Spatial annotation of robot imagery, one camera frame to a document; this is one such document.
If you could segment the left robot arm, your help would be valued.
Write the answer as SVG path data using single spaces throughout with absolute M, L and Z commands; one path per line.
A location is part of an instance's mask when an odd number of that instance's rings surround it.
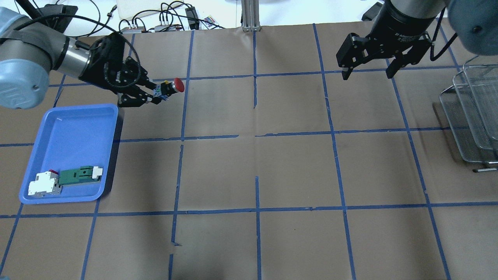
M 119 107 L 159 104 L 184 91 L 180 79 L 152 82 L 130 42 L 112 32 L 91 46 L 6 7 L 1 8 L 1 106 L 30 109 L 45 98 L 49 74 L 58 71 L 117 95 Z

